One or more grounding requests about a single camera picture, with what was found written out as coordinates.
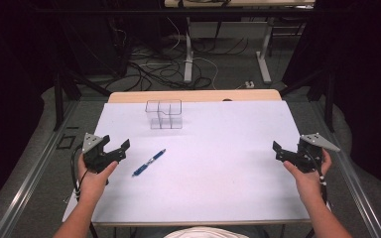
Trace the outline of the blue pen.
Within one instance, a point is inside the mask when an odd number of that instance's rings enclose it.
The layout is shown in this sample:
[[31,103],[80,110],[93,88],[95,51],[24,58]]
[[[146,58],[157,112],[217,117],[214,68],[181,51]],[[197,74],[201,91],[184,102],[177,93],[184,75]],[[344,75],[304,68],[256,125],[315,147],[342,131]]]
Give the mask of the blue pen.
[[134,173],[132,174],[132,177],[137,177],[138,175],[140,175],[149,165],[151,165],[153,162],[159,159],[166,151],[167,149],[163,149],[160,152],[158,152],[156,155],[154,155],[145,164],[143,164],[140,168],[134,171]]

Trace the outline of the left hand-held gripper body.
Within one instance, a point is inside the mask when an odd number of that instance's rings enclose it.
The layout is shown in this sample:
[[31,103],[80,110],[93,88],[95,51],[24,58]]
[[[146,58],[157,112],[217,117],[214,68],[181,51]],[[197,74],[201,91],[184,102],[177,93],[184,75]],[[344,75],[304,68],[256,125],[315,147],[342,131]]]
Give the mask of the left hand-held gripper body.
[[82,154],[85,166],[93,172],[101,173],[115,159],[115,152],[105,153],[102,146],[103,137],[86,133],[82,145]]

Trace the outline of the person's white shirt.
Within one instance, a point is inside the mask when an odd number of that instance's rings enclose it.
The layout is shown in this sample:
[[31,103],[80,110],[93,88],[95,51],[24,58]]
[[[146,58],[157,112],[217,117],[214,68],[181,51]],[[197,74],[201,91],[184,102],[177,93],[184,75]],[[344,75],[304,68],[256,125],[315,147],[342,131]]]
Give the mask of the person's white shirt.
[[249,238],[246,235],[238,234],[228,230],[214,227],[192,227],[174,231],[164,238]]

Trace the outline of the person's right hand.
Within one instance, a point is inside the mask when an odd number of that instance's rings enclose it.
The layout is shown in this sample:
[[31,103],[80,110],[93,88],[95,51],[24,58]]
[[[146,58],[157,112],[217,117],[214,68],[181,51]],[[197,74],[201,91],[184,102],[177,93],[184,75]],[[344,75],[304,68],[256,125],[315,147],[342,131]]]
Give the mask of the person's right hand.
[[324,178],[331,166],[331,158],[326,150],[322,150],[323,161],[318,172],[302,173],[290,162],[283,162],[284,168],[294,177],[300,199],[305,207],[325,205],[322,198],[320,179]]

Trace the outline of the dark curtain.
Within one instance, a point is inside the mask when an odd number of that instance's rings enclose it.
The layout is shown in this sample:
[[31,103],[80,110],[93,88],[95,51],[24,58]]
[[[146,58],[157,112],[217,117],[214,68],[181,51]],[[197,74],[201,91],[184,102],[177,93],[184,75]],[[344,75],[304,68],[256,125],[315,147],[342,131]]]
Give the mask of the dark curtain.
[[57,3],[80,0],[0,0],[0,190],[43,115],[42,93],[53,86],[57,56],[73,63]]
[[282,81],[302,84],[333,62],[334,103],[352,133],[351,159],[381,180],[381,0],[316,0]]

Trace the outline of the black metal stand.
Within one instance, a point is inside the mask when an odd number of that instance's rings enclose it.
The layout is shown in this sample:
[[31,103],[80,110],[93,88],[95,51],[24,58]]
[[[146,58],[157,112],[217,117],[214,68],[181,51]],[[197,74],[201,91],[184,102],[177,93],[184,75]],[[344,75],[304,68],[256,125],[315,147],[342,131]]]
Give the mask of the black metal stand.
[[96,83],[90,81],[79,73],[63,66],[54,73],[54,90],[56,106],[56,124],[54,130],[57,131],[64,121],[64,95],[69,100],[79,100],[82,96],[78,83],[82,83],[103,96],[110,96],[111,92]]
[[285,96],[290,92],[311,83],[313,86],[308,92],[309,101],[319,101],[319,99],[324,95],[324,112],[323,120],[330,132],[334,132],[333,127],[333,98],[334,98],[334,86],[335,86],[335,70],[329,68],[322,68],[315,70],[313,73],[305,78],[297,81],[296,83],[286,86],[284,89],[280,90],[281,96]]

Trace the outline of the aluminium floor rail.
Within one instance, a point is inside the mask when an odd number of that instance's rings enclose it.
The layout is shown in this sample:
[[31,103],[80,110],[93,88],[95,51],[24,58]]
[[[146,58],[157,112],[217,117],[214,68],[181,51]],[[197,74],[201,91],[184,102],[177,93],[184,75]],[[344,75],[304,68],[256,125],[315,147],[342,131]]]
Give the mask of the aluminium floor rail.
[[312,108],[319,120],[323,133],[341,149],[333,157],[336,159],[340,173],[355,203],[355,208],[361,216],[361,221],[367,229],[368,235],[370,238],[381,238],[381,222],[372,206],[370,196],[363,189],[364,182],[361,181],[356,172],[353,161],[345,152],[344,146],[338,141],[338,134],[330,131],[330,129],[335,129],[335,126],[332,123],[328,124],[325,120],[326,111],[324,105],[320,101],[315,101],[312,103]]
[[56,164],[58,129],[54,104],[45,104],[38,127],[0,192],[0,238],[51,238],[61,226],[70,196],[69,163]]

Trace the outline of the clear plastic pen holder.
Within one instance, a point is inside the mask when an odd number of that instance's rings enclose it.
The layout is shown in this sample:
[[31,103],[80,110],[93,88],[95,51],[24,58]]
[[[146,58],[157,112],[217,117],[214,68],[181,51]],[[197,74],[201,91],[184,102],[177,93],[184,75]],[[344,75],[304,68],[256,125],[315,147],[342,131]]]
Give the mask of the clear plastic pen holder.
[[151,129],[183,128],[183,107],[178,99],[148,100],[145,112]]

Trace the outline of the white table sheet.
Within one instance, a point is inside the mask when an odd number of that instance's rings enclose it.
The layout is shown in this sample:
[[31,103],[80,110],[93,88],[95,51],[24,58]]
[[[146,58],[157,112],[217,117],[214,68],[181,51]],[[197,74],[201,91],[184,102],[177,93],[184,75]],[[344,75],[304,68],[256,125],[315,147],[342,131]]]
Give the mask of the white table sheet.
[[[306,221],[276,141],[294,151],[299,131],[284,101],[186,102],[182,129],[151,129],[142,103],[107,103],[95,133],[106,150],[130,140],[92,220],[99,225]],[[134,171],[167,151],[140,175]]]

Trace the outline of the white desk with metal legs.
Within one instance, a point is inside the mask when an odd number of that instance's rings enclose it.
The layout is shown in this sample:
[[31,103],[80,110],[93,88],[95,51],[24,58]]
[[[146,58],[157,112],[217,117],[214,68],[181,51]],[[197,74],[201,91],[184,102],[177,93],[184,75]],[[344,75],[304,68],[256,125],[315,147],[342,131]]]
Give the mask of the white desk with metal legs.
[[[316,0],[165,0],[168,8],[185,9],[208,9],[208,8],[242,8],[247,10],[286,10],[286,9],[311,9]],[[187,17],[186,44],[187,57],[185,60],[185,79],[184,82],[191,81],[193,49],[191,40],[196,38],[206,39],[231,39],[232,33],[240,33],[244,38],[261,39],[262,49],[256,53],[257,61],[263,82],[271,84],[269,69],[265,60],[267,49],[272,38],[275,17],[267,17],[261,22],[231,22],[225,23],[225,32],[221,33],[221,23],[217,23],[217,29],[213,32],[213,22],[202,21],[193,22]]]

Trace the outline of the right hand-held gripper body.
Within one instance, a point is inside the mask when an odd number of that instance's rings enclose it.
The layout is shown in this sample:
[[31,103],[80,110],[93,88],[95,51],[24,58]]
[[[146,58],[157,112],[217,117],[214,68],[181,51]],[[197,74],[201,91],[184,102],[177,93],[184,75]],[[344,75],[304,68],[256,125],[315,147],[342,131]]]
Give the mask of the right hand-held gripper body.
[[310,173],[316,170],[323,161],[322,150],[327,149],[339,152],[340,149],[331,141],[320,135],[313,133],[300,137],[305,142],[305,150],[296,152],[294,165],[303,173]]

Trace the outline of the person's left hand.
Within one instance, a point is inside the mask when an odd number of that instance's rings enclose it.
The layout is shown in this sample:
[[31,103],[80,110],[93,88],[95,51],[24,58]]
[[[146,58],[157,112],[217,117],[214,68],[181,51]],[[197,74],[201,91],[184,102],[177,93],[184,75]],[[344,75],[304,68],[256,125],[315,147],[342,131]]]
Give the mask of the person's left hand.
[[90,172],[85,166],[83,154],[78,158],[78,179],[79,179],[79,204],[95,206],[104,192],[106,182],[118,166],[118,162],[112,162],[99,174]]

